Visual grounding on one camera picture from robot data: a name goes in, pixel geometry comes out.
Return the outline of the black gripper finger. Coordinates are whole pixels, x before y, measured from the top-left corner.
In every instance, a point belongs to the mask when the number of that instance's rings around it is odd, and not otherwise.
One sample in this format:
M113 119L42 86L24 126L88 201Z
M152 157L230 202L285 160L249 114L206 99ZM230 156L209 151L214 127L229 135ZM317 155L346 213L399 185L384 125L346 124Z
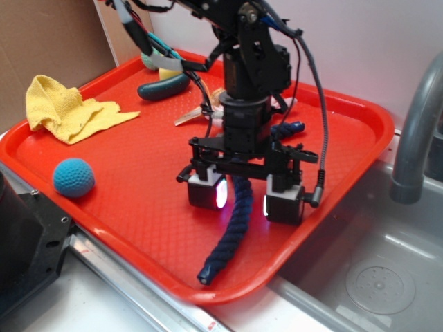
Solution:
M283 192L273 189L276 176L270 174L266 178L266 194L264 195L263 214L269 222L299 226L304 212L303 196L305 187L293 185Z
M188 180L188 200L192 206L210 210L222 209L228 199L226 177L218 173L215 165L206 169L206 180L193 174Z

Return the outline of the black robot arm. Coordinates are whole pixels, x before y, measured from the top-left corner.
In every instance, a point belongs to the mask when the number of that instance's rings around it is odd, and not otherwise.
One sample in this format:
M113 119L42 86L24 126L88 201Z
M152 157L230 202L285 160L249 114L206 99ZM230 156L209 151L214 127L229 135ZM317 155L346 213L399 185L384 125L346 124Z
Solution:
M198 87L200 74L217 59L224 66L222 134L192 138L192 158L177 176L188 186L191 205L218 210L227 200L227 182L235 189L235 211L231 221L245 221L250 214L251 180L266 182L264 215L270 222L298 225L305 204L318 206L323 194L325 173L319 171L315 190L302 185L300 164L323 163L324 157L304 150L302 145L285 146L282 139L302 129L301 124L273 124L273 116L288 115L282 97L292 87L290 55L284 46L273 43L276 30L304 47L300 30L289 28L265 1L183 1L194 17L210 22L217 46L202 62L191 62L162 44L144 27L138 9L167 12L165 6L141 1L109 1L138 48L159 68L179 71Z

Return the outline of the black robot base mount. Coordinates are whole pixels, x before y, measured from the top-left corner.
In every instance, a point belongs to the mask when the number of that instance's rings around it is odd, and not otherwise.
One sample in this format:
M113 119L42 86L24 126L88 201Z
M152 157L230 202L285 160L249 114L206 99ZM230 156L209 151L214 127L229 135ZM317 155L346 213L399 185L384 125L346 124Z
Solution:
M18 194L1 175L1 318L62 270L73 219L46 195Z

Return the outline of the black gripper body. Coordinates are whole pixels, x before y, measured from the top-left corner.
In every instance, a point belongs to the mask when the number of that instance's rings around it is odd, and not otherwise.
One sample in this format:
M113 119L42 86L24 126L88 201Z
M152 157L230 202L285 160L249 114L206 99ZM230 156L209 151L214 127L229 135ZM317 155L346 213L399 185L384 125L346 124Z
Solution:
M287 115L295 100L281 95L257 100L235 100L225 91L215 91L211 104L200 111L213 122L220 122L222 136L193 138L193 157L177 176L188 182L192 175L208 181L211 165L220 174L265 179L273 174L283 185L301 182L300 162L317 163L318 155L305 151L303 145L284 146L281 141L304 130L301 122L272 125L276 113Z

